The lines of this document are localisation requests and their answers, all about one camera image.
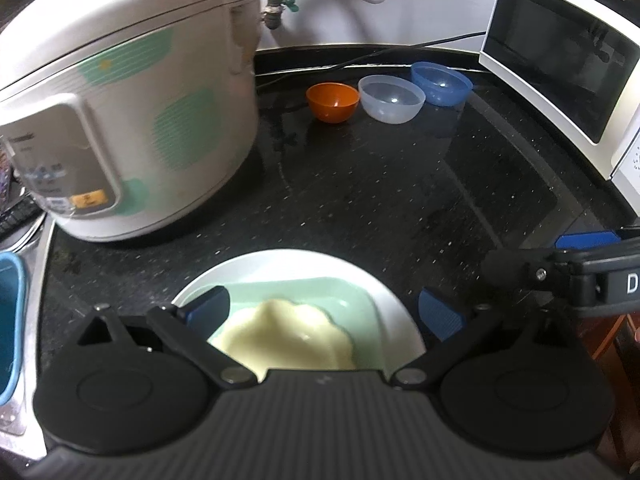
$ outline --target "orange button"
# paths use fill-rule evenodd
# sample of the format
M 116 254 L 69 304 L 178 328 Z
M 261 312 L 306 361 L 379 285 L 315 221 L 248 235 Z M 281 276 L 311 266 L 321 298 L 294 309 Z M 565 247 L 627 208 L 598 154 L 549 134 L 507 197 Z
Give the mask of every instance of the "orange button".
M 78 209 L 85 209 L 87 207 L 96 207 L 98 205 L 106 204 L 109 201 L 107 194 L 103 189 L 96 189 L 89 193 L 82 193 L 80 195 L 73 195 L 71 202 Z

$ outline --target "countertop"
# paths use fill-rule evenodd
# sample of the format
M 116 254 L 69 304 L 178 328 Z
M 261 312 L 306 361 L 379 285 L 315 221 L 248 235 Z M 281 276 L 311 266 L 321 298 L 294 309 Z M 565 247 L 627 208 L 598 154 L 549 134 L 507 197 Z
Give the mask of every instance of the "countertop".
M 408 78 L 407 68 L 378 72 Z M 313 118 L 304 92 L 321 80 L 356 85 L 366 69 L 295 75 L 259 93 L 255 147 L 235 177 L 187 218 L 137 240 L 95 244 L 57 230 L 41 323 L 47 367 L 96 303 L 142 314 L 240 254 L 298 248 L 338 256 L 377 277 L 415 316 L 425 285 L 463 303 L 504 308 L 479 263 L 497 246 L 549 246 L 564 232 L 630 220 L 584 161 L 493 75 L 463 107 L 426 104 L 412 121 Z

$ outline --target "blue container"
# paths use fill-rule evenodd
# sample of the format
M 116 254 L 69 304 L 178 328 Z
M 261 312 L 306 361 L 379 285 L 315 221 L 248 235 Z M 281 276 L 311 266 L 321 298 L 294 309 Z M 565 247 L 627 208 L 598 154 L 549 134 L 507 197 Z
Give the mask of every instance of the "blue container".
M 0 253 L 0 406 L 14 394 L 22 368 L 27 274 L 20 256 Z
M 464 101 L 474 87 L 460 72 L 426 61 L 411 65 L 411 81 L 422 89 L 426 101 L 436 106 L 455 106 Z

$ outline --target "yellow food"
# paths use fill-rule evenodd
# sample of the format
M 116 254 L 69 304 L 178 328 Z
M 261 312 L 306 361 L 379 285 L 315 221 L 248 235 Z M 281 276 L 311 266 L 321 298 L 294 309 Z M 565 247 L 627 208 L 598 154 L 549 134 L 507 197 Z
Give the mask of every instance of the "yellow food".
M 270 368 L 353 370 L 353 345 L 320 309 L 267 300 L 233 313 L 209 342 L 262 381 Z

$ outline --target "rice cooker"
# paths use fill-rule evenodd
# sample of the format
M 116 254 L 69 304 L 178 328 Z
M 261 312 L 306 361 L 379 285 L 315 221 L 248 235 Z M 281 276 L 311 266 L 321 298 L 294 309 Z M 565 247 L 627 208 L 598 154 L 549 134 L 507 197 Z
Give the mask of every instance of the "rice cooker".
M 0 136 L 69 234 L 146 234 L 215 193 L 257 131 L 259 0 L 35 0 L 0 34 Z

